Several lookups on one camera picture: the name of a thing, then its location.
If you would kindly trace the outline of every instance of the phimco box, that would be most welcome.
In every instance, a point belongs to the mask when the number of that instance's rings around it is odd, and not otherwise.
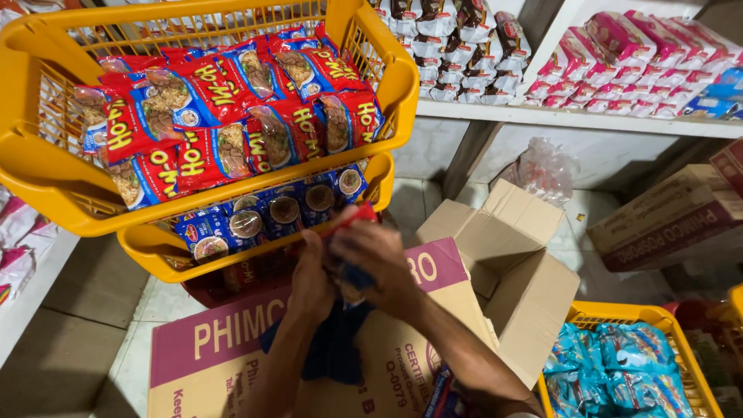
[[[454,240],[428,242],[405,254],[418,285],[495,350],[495,334],[478,306]],[[258,336],[286,313],[290,294],[291,286],[284,286],[155,328],[148,416],[232,416],[265,361]],[[441,363],[428,341],[405,323],[373,311],[355,344],[363,385],[302,382],[293,415],[419,417]]]
[[[444,201],[418,229],[421,242],[452,237],[498,354],[531,388],[570,309],[578,276],[547,254],[562,209],[499,179],[480,209]]]
[[[710,158],[712,167],[743,198],[743,139],[737,139]]]
[[[709,164],[690,164],[589,226],[609,271],[683,261],[734,260],[743,247],[743,199]]]

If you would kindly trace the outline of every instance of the white tiled floor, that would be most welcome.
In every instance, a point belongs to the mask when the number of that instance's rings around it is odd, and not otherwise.
[[[457,201],[479,208],[487,194],[487,184],[468,184]],[[441,189],[437,184],[395,179],[389,212],[395,218],[403,239],[409,240],[440,203]],[[647,304],[671,301],[671,289],[660,272],[611,273],[606,271],[594,251],[585,234],[586,227],[618,207],[616,199],[608,193],[575,190],[573,199],[565,204],[565,220],[547,244],[547,251],[580,276],[576,299]],[[112,383],[104,385],[96,413],[91,418],[96,415],[98,418],[129,418],[120,413],[122,408],[114,407],[121,402],[130,405],[127,411],[132,418],[146,417],[152,329],[204,310],[181,286],[150,277],[127,336],[111,366],[109,378]],[[112,409],[118,414],[109,415],[107,411]]]

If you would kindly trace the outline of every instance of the hand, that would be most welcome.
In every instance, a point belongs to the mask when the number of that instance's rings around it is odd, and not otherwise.
[[[315,231],[302,230],[307,246],[291,279],[291,305],[288,313],[308,319],[314,326],[323,322],[333,308],[335,291],[322,269],[322,240]]]
[[[356,211],[355,206],[348,207],[339,218],[347,219]],[[427,298],[410,274],[397,231],[375,222],[357,220],[336,232],[330,251],[374,278],[374,288],[361,293],[387,315],[410,322]]]

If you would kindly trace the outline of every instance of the dark blue cloth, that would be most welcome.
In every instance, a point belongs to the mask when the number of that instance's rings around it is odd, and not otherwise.
[[[354,336],[374,307],[368,302],[345,310],[343,306],[342,299],[336,300],[330,315],[312,336],[302,368],[303,380],[328,377],[346,385],[361,383],[361,361],[359,350],[354,347]],[[279,319],[259,337],[264,353],[268,354],[280,324]]]

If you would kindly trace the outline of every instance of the shelf board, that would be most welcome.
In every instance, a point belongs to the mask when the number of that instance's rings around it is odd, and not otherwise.
[[[567,126],[571,128],[606,129],[627,132],[648,132],[665,135],[703,136],[709,138],[743,137],[741,120],[705,120],[676,118],[673,120],[636,118],[589,113],[579,109],[548,109],[537,106],[488,106],[479,104],[418,100],[418,116],[497,120],[509,123]]]
[[[0,305],[0,367],[16,346],[33,314],[65,266],[80,237],[59,229],[59,234],[36,264],[36,273],[15,300]]]

